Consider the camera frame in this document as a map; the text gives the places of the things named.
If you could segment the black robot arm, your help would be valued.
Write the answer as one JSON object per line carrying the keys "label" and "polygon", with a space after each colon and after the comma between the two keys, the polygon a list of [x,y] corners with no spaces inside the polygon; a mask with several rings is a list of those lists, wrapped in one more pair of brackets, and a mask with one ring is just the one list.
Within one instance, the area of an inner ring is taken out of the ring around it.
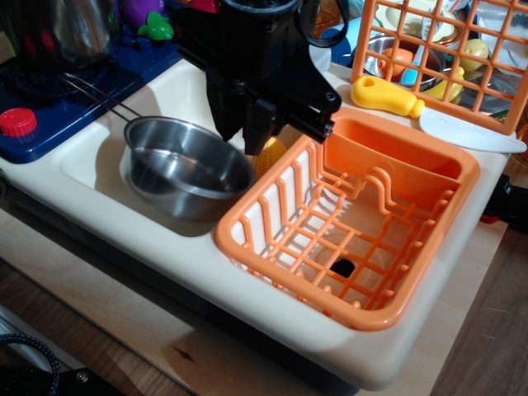
{"label": "black robot arm", "polygon": [[178,52],[205,72],[216,130],[226,141],[243,134],[258,155],[267,140],[291,125],[322,143],[342,99],[310,58],[346,37],[313,34],[317,1],[220,1],[215,12],[191,4],[176,10]]}

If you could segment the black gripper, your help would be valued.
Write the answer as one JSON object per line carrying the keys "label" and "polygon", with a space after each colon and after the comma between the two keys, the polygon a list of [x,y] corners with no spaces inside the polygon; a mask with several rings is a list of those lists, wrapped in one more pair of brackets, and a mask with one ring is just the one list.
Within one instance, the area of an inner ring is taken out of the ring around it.
{"label": "black gripper", "polygon": [[241,129],[245,154],[258,156],[291,125],[322,143],[342,99],[315,68],[309,47],[342,40],[313,36],[317,1],[219,1],[212,14],[172,14],[179,54],[205,72],[216,130],[230,141]]}

